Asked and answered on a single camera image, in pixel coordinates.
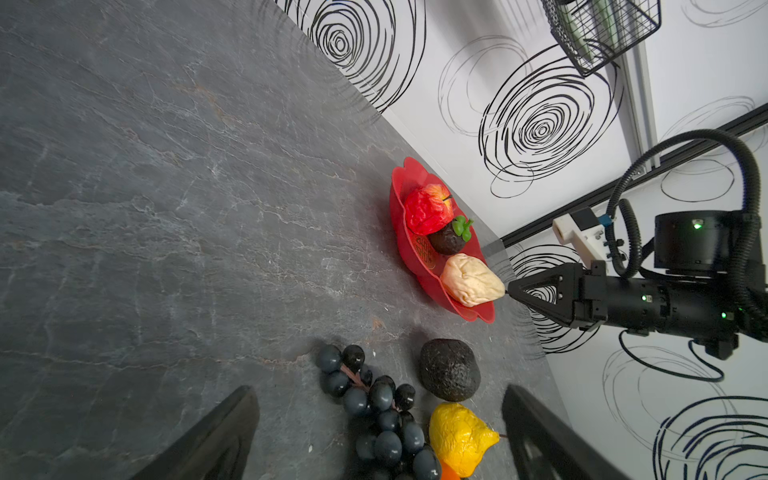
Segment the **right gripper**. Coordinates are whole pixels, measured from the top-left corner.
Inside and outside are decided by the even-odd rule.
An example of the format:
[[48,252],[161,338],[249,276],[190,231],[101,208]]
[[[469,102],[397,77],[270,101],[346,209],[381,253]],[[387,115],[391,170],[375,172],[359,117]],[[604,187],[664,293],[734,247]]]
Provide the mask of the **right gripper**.
[[592,331],[602,326],[633,334],[731,336],[735,303],[717,281],[623,279],[565,263],[511,281],[507,294],[556,324]]

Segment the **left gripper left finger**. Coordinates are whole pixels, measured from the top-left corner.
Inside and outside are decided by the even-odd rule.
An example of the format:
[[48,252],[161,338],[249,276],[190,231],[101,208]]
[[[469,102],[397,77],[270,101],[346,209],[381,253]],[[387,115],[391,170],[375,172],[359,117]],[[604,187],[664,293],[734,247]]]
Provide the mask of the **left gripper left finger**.
[[236,388],[135,479],[241,479],[259,422],[251,386]]

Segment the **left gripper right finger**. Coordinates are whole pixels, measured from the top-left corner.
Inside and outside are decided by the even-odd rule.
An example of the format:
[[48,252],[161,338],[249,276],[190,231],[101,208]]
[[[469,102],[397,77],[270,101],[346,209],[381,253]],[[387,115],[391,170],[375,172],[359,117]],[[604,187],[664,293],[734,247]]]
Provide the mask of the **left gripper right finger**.
[[627,477],[525,388],[510,384],[501,412],[520,479]]

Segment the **cream starfruit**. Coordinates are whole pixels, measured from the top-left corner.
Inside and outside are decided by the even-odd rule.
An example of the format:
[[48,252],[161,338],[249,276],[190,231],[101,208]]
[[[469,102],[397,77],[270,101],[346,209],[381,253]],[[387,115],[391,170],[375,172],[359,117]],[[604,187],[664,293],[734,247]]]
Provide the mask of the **cream starfruit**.
[[446,292],[465,307],[475,307],[502,298],[501,279],[479,258],[458,253],[448,258],[440,275]]

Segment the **dark mangosteen with green leaves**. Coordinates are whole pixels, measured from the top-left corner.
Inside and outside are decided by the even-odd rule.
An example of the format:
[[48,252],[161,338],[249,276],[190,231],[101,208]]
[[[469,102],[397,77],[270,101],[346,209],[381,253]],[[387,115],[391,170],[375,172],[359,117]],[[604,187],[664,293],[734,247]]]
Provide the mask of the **dark mangosteen with green leaves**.
[[472,239],[472,224],[472,219],[458,215],[439,231],[429,234],[427,239],[437,253],[452,256],[460,253]]

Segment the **red flower fruit bowl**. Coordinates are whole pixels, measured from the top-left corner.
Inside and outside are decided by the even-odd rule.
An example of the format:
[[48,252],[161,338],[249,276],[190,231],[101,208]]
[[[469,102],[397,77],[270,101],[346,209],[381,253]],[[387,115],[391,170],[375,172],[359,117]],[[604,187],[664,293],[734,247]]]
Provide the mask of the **red flower fruit bowl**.
[[406,157],[403,165],[396,166],[392,171],[389,211],[400,257],[415,276],[425,294],[437,305],[466,321],[482,320],[491,324],[496,317],[494,303],[485,302],[477,306],[466,307],[456,301],[443,288],[440,279],[448,257],[439,254],[426,236],[416,235],[406,224],[406,198],[413,191],[428,184],[443,185],[443,182],[412,157]]

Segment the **red apple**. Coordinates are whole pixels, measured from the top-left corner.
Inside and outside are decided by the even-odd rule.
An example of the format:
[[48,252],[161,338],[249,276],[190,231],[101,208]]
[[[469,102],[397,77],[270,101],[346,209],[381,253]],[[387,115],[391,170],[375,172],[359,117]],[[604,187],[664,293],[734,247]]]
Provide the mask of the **red apple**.
[[417,235],[430,235],[454,219],[453,197],[443,184],[428,184],[413,191],[404,204],[407,227]]

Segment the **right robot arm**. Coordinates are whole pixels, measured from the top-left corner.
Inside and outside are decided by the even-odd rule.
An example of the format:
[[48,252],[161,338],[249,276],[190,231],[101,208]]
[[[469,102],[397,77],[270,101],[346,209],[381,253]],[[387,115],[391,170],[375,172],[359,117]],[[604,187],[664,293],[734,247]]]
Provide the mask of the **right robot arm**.
[[660,214],[647,243],[630,207],[621,209],[631,248],[632,277],[611,275],[605,262],[565,263],[514,280],[514,300],[554,323],[592,331],[684,337],[706,354],[726,360],[742,335],[767,339],[767,286],[758,243],[743,249],[740,211],[695,210]]

